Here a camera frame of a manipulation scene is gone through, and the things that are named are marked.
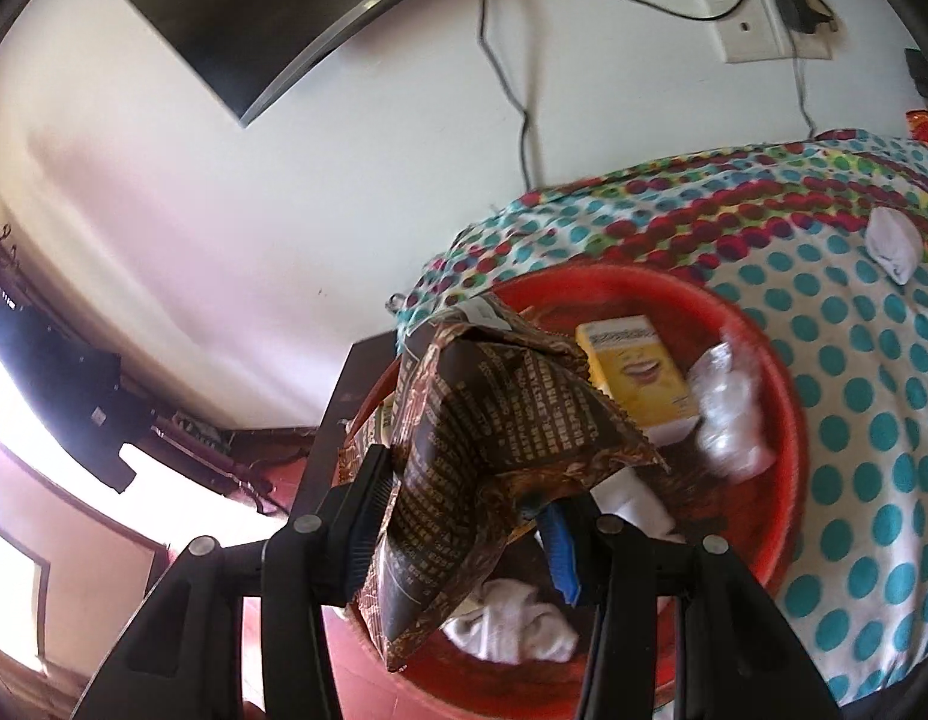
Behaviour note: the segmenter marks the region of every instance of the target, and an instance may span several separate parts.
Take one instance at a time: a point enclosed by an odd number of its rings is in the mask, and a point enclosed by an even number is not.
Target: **clear plastic bag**
[[[744,482],[768,470],[775,456],[764,441],[761,369],[744,344],[723,336],[688,375],[701,409],[698,448],[713,474]]]

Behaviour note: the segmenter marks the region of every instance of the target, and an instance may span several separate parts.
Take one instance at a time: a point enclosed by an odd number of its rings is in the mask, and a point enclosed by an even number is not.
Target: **polka dot fabric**
[[[875,205],[922,234],[903,288],[864,249]],[[771,338],[811,456],[779,605],[840,702],[902,679],[928,654],[928,148],[846,130],[529,194],[429,264],[400,333],[496,282],[592,259],[706,284]]]

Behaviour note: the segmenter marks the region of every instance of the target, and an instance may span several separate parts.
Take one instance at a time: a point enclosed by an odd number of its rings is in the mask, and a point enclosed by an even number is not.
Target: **yellow and white box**
[[[698,404],[647,317],[622,317],[577,327],[591,383],[613,398],[650,442],[686,439],[698,424]]]

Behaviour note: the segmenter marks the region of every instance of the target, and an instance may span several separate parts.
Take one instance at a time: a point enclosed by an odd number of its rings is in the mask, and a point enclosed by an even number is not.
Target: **brown snack package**
[[[588,379],[585,353],[493,295],[437,314],[406,342],[390,420],[397,482],[356,611],[397,671],[553,500],[624,466],[663,464]],[[381,413],[341,450],[354,478]]]

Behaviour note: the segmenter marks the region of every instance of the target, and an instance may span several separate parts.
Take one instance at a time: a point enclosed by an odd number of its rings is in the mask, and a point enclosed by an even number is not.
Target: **wall socket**
[[[701,0],[706,15],[712,16],[739,0]],[[760,62],[766,59],[789,59],[791,42],[774,0],[747,0],[734,14],[712,23],[717,39],[717,53],[727,63]],[[797,55],[805,59],[830,59],[828,25],[806,35],[792,31]]]

